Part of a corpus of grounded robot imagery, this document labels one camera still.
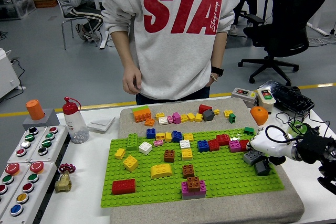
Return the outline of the person's right hand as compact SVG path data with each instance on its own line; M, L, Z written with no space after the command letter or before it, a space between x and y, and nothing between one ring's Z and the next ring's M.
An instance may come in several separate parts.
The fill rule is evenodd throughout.
M128 94L139 94L142 85L142 75L138 67L133 63L127 64L124 67L123 73L123 90Z

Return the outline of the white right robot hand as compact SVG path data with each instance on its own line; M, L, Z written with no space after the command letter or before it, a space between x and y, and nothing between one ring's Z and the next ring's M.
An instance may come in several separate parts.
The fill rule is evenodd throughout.
M286 140L292 139L292 135L282 132L281 129L275 127L263 127L258 134L250 141L253 149L265 153L269 157L288 157L297 160L295 156L294 142L284 143Z

